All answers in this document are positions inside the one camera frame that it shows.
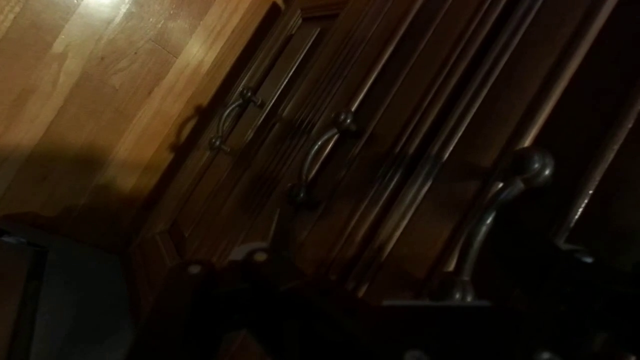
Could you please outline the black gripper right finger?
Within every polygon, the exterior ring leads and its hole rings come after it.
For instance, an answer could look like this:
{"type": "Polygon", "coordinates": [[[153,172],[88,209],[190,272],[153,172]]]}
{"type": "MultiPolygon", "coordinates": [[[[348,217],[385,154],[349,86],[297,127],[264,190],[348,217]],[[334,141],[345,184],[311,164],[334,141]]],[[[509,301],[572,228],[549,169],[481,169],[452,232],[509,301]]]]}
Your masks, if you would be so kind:
{"type": "Polygon", "coordinates": [[[492,230],[495,288],[503,295],[551,298],[574,288],[569,257],[554,244],[539,209],[506,208],[492,230]]]}

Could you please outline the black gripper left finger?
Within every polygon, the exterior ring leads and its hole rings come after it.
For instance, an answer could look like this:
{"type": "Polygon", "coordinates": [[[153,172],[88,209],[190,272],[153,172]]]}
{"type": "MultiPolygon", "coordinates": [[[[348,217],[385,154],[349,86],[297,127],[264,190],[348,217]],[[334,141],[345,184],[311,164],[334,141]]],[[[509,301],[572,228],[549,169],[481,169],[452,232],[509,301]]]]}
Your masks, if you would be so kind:
{"type": "Polygon", "coordinates": [[[274,257],[288,257],[291,245],[296,241],[293,228],[296,228],[297,208],[291,204],[283,204],[274,220],[272,239],[270,239],[270,253],[274,257]]]}

